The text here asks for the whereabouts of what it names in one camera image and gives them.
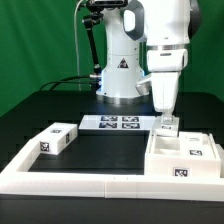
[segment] black table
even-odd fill
[[[54,122],[80,124],[84,115],[159,115],[151,96],[134,105],[98,102],[91,92],[42,91],[0,118],[0,170],[23,145]],[[206,93],[179,93],[181,131],[212,133],[224,146],[224,103]],[[59,156],[40,155],[31,171],[142,174],[148,132],[79,131]],[[223,223],[224,203],[0,196],[0,223]]]

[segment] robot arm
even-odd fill
[[[155,110],[162,124],[172,124],[178,78],[187,65],[191,5],[197,0],[132,0],[124,12],[124,29],[134,40],[146,41],[150,75],[137,83],[141,94],[152,85]]]

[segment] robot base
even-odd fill
[[[97,91],[96,98],[99,101],[103,101],[106,103],[112,103],[112,104],[136,104],[145,102],[148,100],[148,95],[145,96],[138,96],[133,98],[120,98],[120,97],[109,97],[106,95],[99,94]]]

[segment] green backdrop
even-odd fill
[[[224,1],[199,1],[203,23],[188,46],[181,91],[215,94],[224,101]],[[43,84],[76,75],[73,13],[76,0],[0,0],[0,116]],[[78,14],[81,74],[92,72],[86,31]],[[103,24],[94,28],[102,66]]]

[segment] white box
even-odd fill
[[[180,132],[179,137],[150,134],[145,175],[220,177],[221,159],[212,135]]]

